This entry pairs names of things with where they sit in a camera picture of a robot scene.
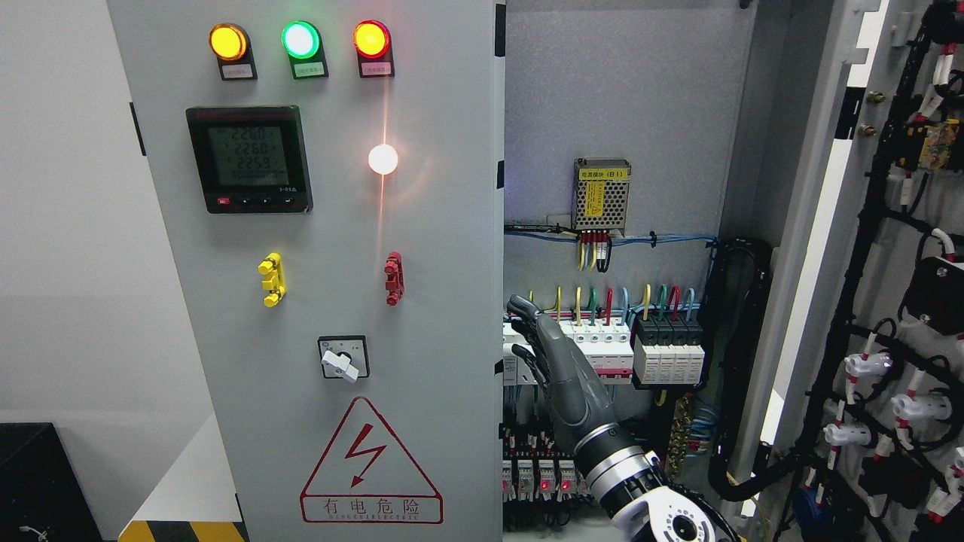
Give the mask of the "grey black robot hand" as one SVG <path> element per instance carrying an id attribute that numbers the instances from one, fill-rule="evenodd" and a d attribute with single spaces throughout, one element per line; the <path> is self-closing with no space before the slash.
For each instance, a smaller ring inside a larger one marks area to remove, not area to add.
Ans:
<path id="1" fill-rule="evenodd" d="M 581 460 L 606 458 L 631 447 L 633 439 L 619 428 L 605 386 L 557 320 L 519 295 L 510 296 L 506 308 L 519 316 L 512 327 L 528 346 L 516 344 L 512 351 L 551 402 L 557 445 Z"/>

